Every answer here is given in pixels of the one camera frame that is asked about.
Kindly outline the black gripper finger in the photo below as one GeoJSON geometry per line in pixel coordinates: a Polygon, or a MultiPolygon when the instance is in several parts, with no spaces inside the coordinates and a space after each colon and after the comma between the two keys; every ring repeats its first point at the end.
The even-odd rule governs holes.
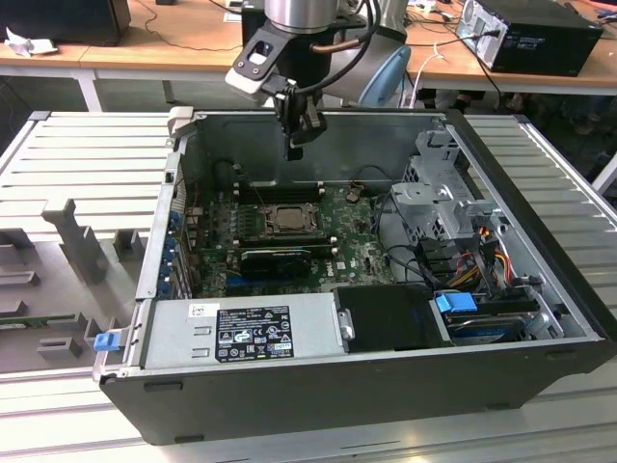
{"type": "Polygon", "coordinates": [[[286,160],[303,158],[304,146],[312,143],[327,129],[327,122],[312,95],[295,95],[286,116],[286,160]]]}
{"type": "Polygon", "coordinates": [[[288,145],[292,144],[294,95],[294,90],[284,90],[282,93],[278,93],[275,96],[277,119],[281,124],[282,133],[288,145]]]}

